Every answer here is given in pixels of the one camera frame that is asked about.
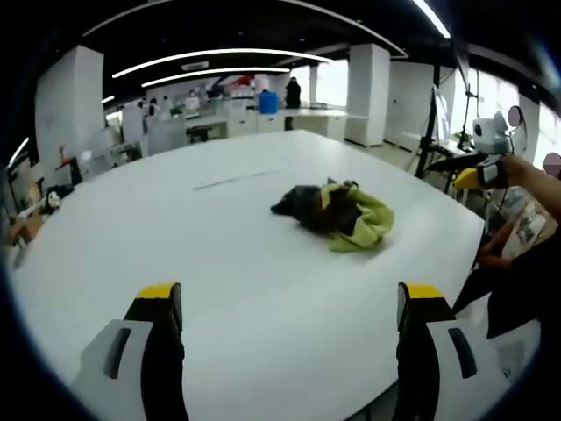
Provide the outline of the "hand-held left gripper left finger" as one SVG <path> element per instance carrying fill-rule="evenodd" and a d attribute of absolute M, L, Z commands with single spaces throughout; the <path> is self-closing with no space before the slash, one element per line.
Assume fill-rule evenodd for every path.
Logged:
<path fill-rule="evenodd" d="M 98 420 L 185 420 L 181 285 L 143 288 L 82 351 L 72 391 Z"/>

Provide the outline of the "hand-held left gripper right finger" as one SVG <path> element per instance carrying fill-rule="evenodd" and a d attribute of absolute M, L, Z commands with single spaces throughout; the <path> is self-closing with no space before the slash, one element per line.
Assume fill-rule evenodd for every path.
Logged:
<path fill-rule="evenodd" d="M 430 286 L 398 285 L 398 420 L 488 420 L 509 389 L 486 334 Z"/>

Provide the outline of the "person's right hand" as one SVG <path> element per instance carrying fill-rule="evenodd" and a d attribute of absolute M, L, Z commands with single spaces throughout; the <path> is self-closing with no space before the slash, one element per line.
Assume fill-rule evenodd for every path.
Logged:
<path fill-rule="evenodd" d="M 535 170 L 530 163 L 513 154 L 504 155 L 501 164 L 509 187 L 524 187 Z"/>

